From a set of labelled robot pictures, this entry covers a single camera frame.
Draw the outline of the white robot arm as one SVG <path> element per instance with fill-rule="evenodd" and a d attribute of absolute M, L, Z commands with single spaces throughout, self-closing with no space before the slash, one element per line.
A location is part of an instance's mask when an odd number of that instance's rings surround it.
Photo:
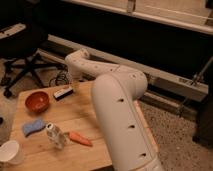
<path fill-rule="evenodd" d="M 147 90 L 145 74 L 121 64 L 94 61 L 85 49 L 65 57 L 73 81 L 95 78 L 93 107 L 116 171 L 164 171 L 134 105 Z"/>

